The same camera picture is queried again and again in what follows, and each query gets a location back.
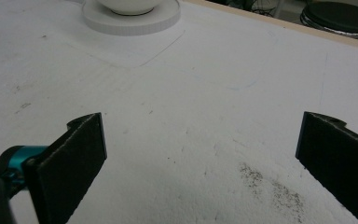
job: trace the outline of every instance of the round black seat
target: round black seat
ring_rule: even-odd
[[[316,2],[301,13],[301,22],[310,27],[358,39],[358,7],[337,2]]]

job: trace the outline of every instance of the white table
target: white table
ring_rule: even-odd
[[[358,133],[358,41],[181,7],[124,37],[73,2],[0,0],[0,154],[101,111],[108,159],[70,223],[358,223],[295,158],[304,111]],[[37,222],[27,191],[11,205]]]

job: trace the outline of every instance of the white bowl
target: white bowl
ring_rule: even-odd
[[[134,16],[145,14],[163,0],[97,0],[120,15]]]

